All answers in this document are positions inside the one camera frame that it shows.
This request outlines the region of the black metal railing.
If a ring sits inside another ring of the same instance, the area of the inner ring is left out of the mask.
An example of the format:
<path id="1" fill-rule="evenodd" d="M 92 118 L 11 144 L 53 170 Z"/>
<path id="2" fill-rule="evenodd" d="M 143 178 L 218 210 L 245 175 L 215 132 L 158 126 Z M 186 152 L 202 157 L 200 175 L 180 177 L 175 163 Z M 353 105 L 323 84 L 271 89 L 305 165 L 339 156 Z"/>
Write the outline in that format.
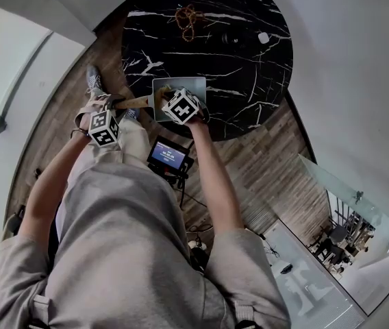
<path id="1" fill-rule="evenodd" d="M 329 200 L 329 238 L 336 249 L 341 249 L 341 257 L 347 257 L 347 263 L 334 262 L 335 253 L 324 259 L 324 265 L 335 279 L 341 280 L 345 272 L 365 267 L 376 259 L 373 253 L 374 227 L 349 205 L 327 192 Z"/>

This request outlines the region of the black glossy cup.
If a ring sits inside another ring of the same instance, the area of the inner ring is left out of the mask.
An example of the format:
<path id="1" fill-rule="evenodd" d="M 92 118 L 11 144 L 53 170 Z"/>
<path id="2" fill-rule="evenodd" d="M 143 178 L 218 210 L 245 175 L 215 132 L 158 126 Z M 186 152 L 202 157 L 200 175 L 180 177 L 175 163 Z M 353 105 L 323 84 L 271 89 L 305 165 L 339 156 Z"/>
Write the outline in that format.
<path id="1" fill-rule="evenodd" d="M 222 43 L 233 50 L 247 48 L 245 33 L 240 30 L 227 30 L 221 36 Z"/>

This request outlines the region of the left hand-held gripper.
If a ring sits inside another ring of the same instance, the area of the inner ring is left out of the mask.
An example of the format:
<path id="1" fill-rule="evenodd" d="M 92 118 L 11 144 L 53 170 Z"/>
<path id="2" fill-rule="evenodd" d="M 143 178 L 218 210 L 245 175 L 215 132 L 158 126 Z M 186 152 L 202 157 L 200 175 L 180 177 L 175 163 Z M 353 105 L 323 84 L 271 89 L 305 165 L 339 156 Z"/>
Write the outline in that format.
<path id="1" fill-rule="evenodd" d="M 120 103 L 127 100 L 126 96 L 121 94 L 110 94 L 105 98 L 105 104 Z M 100 148 L 117 145 L 122 147 L 123 145 L 123 117 L 126 109 L 114 110 L 114 115 L 111 118 L 110 127 L 108 129 L 99 130 L 97 132 L 89 131 L 89 135 L 93 142 Z"/>

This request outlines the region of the person in white shirt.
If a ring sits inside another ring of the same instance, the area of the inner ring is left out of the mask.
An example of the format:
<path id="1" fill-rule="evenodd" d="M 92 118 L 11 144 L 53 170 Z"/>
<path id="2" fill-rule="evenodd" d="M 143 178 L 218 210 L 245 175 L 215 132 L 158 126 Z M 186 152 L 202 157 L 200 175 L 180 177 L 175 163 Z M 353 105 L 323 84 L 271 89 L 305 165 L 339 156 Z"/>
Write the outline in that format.
<path id="1" fill-rule="evenodd" d="M 221 232 L 199 273 L 175 196 L 152 172 L 96 164 L 62 210 L 53 263 L 25 236 L 0 244 L 0 329 L 290 329 L 260 237 Z"/>

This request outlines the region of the person's right forearm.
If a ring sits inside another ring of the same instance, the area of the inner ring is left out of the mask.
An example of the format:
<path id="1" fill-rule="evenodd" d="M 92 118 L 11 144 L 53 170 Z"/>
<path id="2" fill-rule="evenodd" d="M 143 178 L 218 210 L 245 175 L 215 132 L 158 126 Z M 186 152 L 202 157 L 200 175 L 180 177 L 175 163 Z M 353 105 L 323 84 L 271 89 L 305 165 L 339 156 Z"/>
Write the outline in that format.
<path id="1" fill-rule="evenodd" d="M 214 146 L 207 125 L 195 117 L 186 124 L 197 151 L 201 188 L 214 232 L 243 229 L 240 204 L 229 174 Z"/>

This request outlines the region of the white desk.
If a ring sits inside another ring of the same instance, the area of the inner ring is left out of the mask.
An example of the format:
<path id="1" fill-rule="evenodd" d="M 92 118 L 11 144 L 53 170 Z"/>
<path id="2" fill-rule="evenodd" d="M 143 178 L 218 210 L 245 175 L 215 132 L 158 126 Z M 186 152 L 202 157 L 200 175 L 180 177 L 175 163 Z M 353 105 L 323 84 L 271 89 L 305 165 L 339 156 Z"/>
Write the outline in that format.
<path id="1" fill-rule="evenodd" d="M 281 219 L 262 242 L 292 329 L 358 329 L 365 322 L 364 312 Z M 280 274 L 288 265 L 291 272 Z"/>

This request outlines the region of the person's left forearm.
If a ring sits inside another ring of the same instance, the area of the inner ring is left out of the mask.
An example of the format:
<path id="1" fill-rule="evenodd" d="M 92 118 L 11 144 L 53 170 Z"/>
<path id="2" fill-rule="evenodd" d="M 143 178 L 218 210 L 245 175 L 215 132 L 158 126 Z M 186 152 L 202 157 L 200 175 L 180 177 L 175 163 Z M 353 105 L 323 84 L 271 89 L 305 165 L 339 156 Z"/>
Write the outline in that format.
<path id="1" fill-rule="evenodd" d="M 68 143 L 36 180 L 29 194 L 18 234 L 37 242 L 43 249 L 48 249 L 51 224 L 62 201 L 70 172 L 89 142 L 86 134 L 74 131 Z"/>

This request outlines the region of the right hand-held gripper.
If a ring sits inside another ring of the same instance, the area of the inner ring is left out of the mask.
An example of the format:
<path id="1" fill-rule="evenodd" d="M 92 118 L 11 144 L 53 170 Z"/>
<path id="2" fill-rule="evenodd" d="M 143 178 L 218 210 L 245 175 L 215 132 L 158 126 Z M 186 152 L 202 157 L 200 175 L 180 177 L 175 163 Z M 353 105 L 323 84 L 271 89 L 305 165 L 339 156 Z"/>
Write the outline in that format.
<path id="1" fill-rule="evenodd" d="M 185 125 L 193 117 L 199 117 L 205 123 L 210 120 L 207 106 L 184 87 L 171 89 L 163 95 L 156 90 L 155 103 L 161 104 L 161 111 L 178 125 Z"/>

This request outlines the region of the frosted glass panel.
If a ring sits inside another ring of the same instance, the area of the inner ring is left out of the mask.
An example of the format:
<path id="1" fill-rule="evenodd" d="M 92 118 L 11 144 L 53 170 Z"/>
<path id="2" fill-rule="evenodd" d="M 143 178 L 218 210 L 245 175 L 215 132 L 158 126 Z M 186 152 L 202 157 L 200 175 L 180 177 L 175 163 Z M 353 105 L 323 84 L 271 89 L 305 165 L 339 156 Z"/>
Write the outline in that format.
<path id="1" fill-rule="evenodd" d="M 328 191 L 333 193 L 375 229 L 373 253 L 376 259 L 365 267 L 345 272 L 342 279 L 338 280 L 361 310 L 370 315 L 389 296 L 389 216 L 380 211 L 365 194 L 362 201 L 355 205 L 353 195 L 356 190 L 311 160 L 305 157 L 300 160 L 306 173 L 323 188 L 326 196 Z"/>

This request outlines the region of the black office chair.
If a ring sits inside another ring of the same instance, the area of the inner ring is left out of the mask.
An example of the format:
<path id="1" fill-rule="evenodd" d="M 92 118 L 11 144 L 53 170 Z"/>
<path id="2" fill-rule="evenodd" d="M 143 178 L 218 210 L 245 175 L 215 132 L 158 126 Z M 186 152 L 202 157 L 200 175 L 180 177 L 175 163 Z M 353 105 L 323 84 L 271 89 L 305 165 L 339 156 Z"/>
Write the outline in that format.
<path id="1" fill-rule="evenodd" d="M 10 215 L 5 222 L 4 228 L 3 228 L 3 234 L 1 240 L 4 241 L 10 237 L 16 236 L 18 234 L 19 228 L 22 224 L 23 217 L 25 214 L 25 205 L 21 205 L 19 210 Z"/>

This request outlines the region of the black marble round table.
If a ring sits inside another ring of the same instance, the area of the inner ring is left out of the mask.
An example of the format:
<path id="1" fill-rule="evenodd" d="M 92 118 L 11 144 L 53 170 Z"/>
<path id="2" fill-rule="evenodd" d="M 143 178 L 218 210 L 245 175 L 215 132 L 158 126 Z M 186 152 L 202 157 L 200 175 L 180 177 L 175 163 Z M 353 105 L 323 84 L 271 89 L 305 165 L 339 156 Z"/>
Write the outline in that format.
<path id="1" fill-rule="evenodd" d="M 245 33 L 246 49 L 222 43 L 230 29 Z M 129 0 L 122 64 L 138 97 L 151 94 L 155 78 L 204 77 L 210 133 L 224 141 L 260 127 L 279 107 L 292 75 L 292 37 L 273 0 Z"/>

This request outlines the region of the square pale green pan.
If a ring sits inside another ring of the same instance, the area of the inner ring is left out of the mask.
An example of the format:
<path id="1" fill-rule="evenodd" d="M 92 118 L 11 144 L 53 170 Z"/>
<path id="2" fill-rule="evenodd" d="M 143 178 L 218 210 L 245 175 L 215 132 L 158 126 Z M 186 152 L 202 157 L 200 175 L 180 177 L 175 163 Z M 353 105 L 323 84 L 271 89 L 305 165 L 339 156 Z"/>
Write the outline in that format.
<path id="1" fill-rule="evenodd" d="M 152 91 L 150 95 L 127 99 L 120 103 L 111 104 L 111 107 L 114 110 L 145 108 L 151 111 L 151 116 L 157 122 L 172 121 L 161 111 L 161 104 L 155 103 L 155 91 L 166 84 L 171 89 L 187 88 L 206 105 L 206 79 L 204 77 L 168 77 L 152 80 Z"/>

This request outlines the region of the person's left hand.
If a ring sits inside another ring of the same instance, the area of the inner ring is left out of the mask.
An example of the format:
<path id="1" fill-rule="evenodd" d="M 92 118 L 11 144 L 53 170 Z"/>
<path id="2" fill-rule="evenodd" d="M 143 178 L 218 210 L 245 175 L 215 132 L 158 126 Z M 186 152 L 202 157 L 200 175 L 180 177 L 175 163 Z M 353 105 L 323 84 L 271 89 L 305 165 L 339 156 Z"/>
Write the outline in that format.
<path id="1" fill-rule="evenodd" d="M 93 97 L 79 110 L 75 117 L 75 128 L 83 132 L 97 132 L 110 127 L 114 110 L 109 96 Z"/>

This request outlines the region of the small black monitor screen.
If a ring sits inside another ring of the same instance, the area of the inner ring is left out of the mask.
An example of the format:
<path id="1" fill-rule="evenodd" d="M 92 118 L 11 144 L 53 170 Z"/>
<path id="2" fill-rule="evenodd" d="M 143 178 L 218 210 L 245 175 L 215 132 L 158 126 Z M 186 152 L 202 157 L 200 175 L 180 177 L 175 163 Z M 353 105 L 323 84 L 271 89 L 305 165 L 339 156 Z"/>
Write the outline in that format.
<path id="1" fill-rule="evenodd" d="M 148 168 L 164 178 L 171 186 L 182 189 L 194 160 L 190 150 L 163 136 L 157 136 L 147 158 Z"/>

